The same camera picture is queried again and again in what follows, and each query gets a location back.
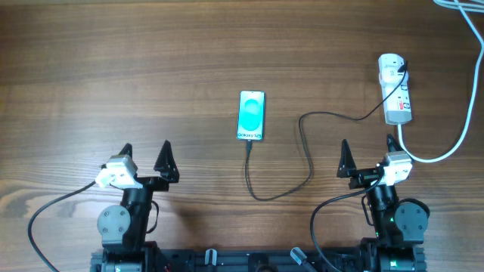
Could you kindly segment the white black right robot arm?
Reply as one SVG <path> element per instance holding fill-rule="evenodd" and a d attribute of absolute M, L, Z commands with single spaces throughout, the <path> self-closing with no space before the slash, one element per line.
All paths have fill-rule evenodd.
<path fill-rule="evenodd" d="M 346 139 L 342 140 L 338 178 L 348 178 L 349 188 L 363 189 L 362 206 L 374 238 L 364 238 L 358 247 L 356 271 L 421 272 L 427 270 L 424 232 L 430 209 L 423 202 L 397 196 L 396 185 L 408 179 L 412 158 L 392 135 L 386 138 L 388 152 L 373 168 L 358 169 Z"/>

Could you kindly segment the white power strip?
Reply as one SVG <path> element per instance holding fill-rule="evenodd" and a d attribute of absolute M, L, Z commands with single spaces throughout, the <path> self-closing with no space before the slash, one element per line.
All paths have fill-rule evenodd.
<path fill-rule="evenodd" d="M 383 97 L 383 112 L 388 125 L 403 125 L 412 119 L 410 95 L 408 91 L 408 65 L 397 54 L 382 54 L 378 59 L 379 73 L 386 66 L 395 66 L 404 78 L 397 85 L 381 86 Z"/>

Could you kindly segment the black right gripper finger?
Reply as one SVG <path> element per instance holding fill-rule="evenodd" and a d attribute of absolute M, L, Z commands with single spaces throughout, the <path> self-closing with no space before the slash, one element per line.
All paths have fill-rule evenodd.
<path fill-rule="evenodd" d="M 391 135 L 386 136 L 386 145 L 388 153 L 386 154 L 387 162 L 413 162 L 414 160 L 402 149 L 399 142 Z"/>
<path fill-rule="evenodd" d="M 350 178 L 356 176 L 357 167 L 346 139 L 341 143 L 341 156 L 337 170 L 338 178 Z"/>

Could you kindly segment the teal Galaxy smartphone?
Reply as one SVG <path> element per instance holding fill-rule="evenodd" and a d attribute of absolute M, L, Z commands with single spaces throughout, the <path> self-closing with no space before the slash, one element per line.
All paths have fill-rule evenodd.
<path fill-rule="evenodd" d="M 264 135 L 265 92 L 241 91 L 237 118 L 237 139 L 261 141 Z"/>

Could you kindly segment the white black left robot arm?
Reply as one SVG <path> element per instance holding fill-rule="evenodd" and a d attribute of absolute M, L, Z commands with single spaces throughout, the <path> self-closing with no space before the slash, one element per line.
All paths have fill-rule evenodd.
<path fill-rule="evenodd" d="M 102 250 L 92 254 L 91 272 L 172 270 L 157 243 L 146 240 L 146 236 L 157 227 L 148 226 L 151 208 L 158 206 L 153 201 L 153 194 L 166 192 L 170 184 L 179 181 L 171 143 L 163 143 L 154 164 L 158 176 L 139 177 L 137 170 L 132 159 L 132 145 L 126 144 L 101 166 L 95 179 L 100 187 L 120 189 L 123 197 L 120 204 L 105 208 L 98 216 Z"/>

